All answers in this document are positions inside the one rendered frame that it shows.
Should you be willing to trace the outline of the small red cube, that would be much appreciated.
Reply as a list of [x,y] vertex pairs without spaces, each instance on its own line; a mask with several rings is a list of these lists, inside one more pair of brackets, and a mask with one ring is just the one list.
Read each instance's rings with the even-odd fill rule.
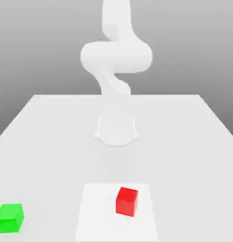
[[116,197],[116,213],[134,217],[138,205],[138,190],[121,187]]

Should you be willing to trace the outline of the small green cube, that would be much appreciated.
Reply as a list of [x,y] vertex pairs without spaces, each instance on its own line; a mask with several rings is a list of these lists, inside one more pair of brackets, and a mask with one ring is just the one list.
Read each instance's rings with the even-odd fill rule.
[[24,220],[21,203],[7,203],[0,206],[0,233],[18,233]]

